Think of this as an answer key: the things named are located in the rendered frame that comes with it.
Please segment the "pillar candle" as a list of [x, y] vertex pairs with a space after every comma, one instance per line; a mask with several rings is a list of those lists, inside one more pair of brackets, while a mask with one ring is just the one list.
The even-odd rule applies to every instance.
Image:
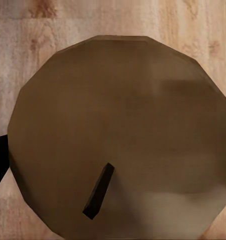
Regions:
[[21, 88], [9, 166], [65, 240], [195, 240], [226, 207], [226, 97], [149, 36], [96, 35]]

